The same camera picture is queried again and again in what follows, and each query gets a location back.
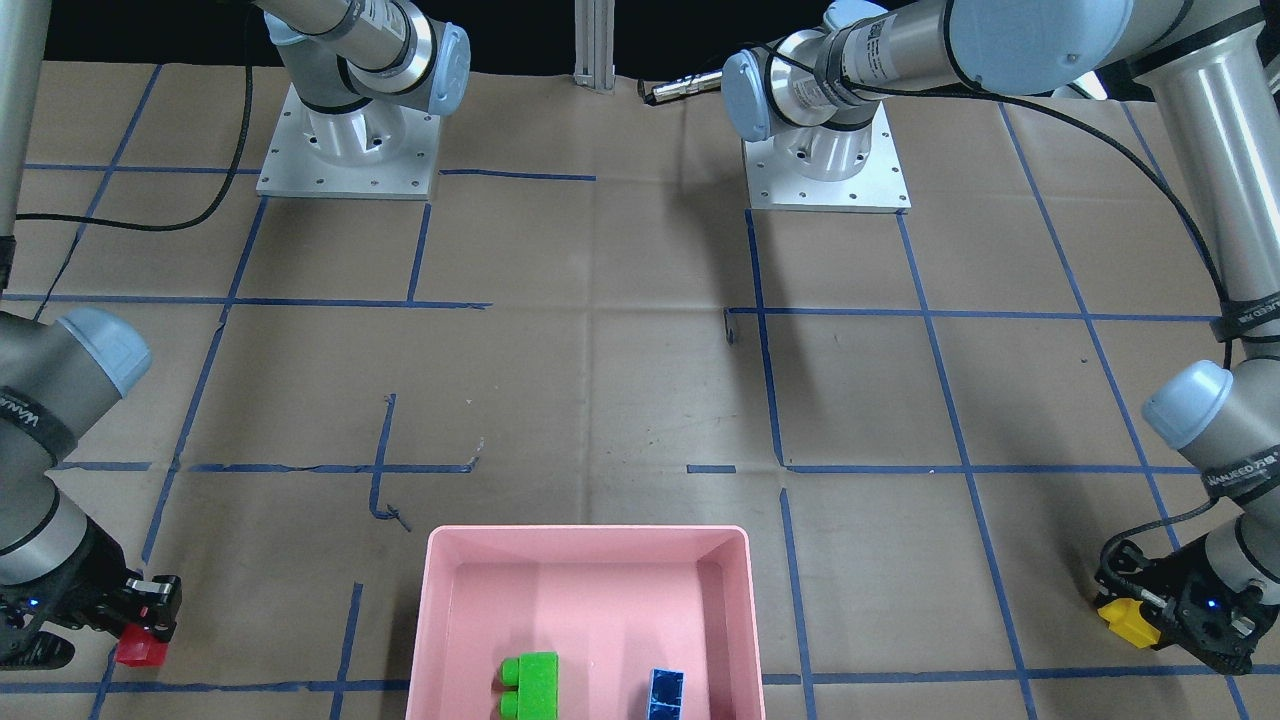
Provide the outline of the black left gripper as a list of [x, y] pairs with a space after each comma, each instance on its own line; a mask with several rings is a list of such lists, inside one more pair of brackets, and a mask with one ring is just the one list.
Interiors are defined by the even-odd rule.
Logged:
[[1094, 583], [1094, 610], [1116, 600], [1156, 609], [1155, 650], [1176, 646], [1225, 676], [1253, 673], [1253, 652], [1277, 621], [1277, 606], [1262, 603], [1261, 591], [1233, 591], [1206, 566], [1175, 566], [1132, 539], [1103, 544]]

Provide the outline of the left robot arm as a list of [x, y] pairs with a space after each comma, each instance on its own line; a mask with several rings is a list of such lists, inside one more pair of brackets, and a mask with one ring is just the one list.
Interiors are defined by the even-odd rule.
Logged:
[[1219, 299], [1211, 331], [1239, 363], [1199, 361], [1144, 404], [1146, 421], [1198, 473], [1229, 523], [1162, 559], [1125, 530], [1100, 553], [1098, 614], [1139, 648], [1184, 648], [1251, 673], [1277, 624], [1277, 108], [1257, 1], [836, 1], [823, 24], [749, 44], [723, 68], [748, 142], [867, 126], [886, 97], [1036, 108], [1036, 96], [1115, 61], [1158, 104], [1194, 209], [1156, 181]]

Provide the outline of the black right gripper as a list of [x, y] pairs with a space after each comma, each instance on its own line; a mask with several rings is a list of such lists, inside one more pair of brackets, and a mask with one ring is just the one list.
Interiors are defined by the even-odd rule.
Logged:
[[1, 667], [65, 667], [76, 647], [46, 632], [46, 624], [88, 626], [114, 637], [125, 625], [137, 626], [169, 643], [182, 600], [178, 575], [136, 577], [122, 547], [105, 530], [88, 530], [61, 566], [37, 580], [3, 587]]

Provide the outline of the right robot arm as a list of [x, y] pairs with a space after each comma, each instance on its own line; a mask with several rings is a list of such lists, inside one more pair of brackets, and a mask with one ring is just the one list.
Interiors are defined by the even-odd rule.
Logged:
[[[425, 199], [440, 124], [468, 87], [466, 29], [411, 1], [262, 1], [291, 91], [262, 163], [264, 197]], [[44, 324], [3, 314], [3, 669], [67, 666], [46, 624], [116, 639], [157, 667], [178, 628], [180, 579], [146, 578], [49, 478], [152, 363], [141, 334], [77, 307]]]

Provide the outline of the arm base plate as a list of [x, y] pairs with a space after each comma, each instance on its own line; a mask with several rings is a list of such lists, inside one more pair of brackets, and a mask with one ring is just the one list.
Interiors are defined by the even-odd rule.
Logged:
[[383, 101], [325, 114], [289, 88], [256, 190], [274, 199], [428, 201], [443, 126], [442, 117]]
[[791, 129], [742, 145], [753, 210], [890, 213], [913, 206], [883, 102], [860, 129]]

